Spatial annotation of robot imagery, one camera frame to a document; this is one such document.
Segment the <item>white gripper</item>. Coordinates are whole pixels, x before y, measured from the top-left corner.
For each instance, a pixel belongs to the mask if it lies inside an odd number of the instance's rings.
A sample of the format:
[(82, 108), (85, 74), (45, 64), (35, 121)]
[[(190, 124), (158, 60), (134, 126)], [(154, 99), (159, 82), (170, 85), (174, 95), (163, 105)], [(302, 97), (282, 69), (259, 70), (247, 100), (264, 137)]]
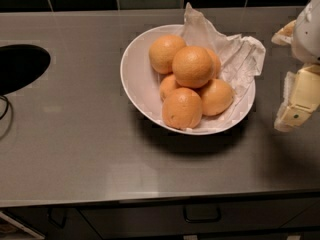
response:
[(283, 102), (274, 128), (290, 132), (303, 125), (320, 106), (320, 66), (315, 65), (320, 63), (320, 0), (311, 0), (296, 21), (276, 32), (271, 42), (281, 46), (291, 44), (293, 55), (303, 63), (310, 63), (296, 73), (288, 72), (284, 80)]

